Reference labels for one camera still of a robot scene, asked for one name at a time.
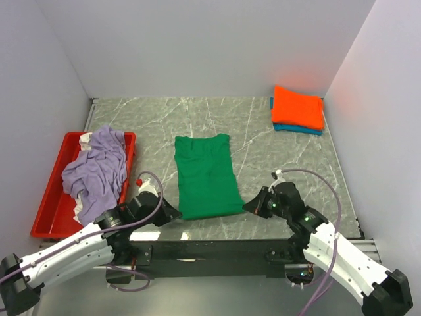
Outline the green t-shirt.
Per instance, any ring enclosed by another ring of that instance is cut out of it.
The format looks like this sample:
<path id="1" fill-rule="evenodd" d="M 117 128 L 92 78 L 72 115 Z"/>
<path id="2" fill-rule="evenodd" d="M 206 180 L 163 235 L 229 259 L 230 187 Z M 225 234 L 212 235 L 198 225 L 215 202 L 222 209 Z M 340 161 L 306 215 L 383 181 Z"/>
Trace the green t-shirt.
<path id="1" fill-rule="evenodd" d="M 232 167 L 230 137 L 175 137 L 179 212 L 183 220 L 237 215 L 242 200 Z"/>

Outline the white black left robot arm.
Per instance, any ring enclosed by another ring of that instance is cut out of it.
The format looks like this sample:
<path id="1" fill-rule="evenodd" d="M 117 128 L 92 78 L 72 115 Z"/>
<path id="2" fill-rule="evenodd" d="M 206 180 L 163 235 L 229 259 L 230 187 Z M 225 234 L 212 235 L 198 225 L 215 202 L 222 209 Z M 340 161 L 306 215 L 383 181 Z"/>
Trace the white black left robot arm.
<path id="1" fill-rule="evenodd" d="M 7 315 L 34 307 L 41 291 L 98 265 L 122 265 L 138 256 L 130 236 L 153 224 L 163 226 L 181 217 L 160 193 L 141 192 L 128 203 L 104 211 L 92 223 L 53 246 L 25 257 L 1 260 L 1 299 Z"/>

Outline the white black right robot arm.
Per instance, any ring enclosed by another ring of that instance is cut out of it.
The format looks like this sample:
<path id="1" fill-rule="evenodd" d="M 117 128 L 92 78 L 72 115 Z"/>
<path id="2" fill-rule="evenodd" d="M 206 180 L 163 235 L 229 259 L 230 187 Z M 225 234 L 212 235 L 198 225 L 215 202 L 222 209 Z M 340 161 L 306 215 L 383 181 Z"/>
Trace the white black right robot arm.
<path id="1" fill-rule="evenodd" d="M 262 187 L 243 210 L 265 219 L 281 217 L 293 231 L 288 247 L 271 251 L 268 259 L 314 263 L 351 293 L 364 315 L 405 315 L 412 309 L 406 275 L 375 262 L 336 232 L 325 216 L 305 205 L 294 183 Z"/>

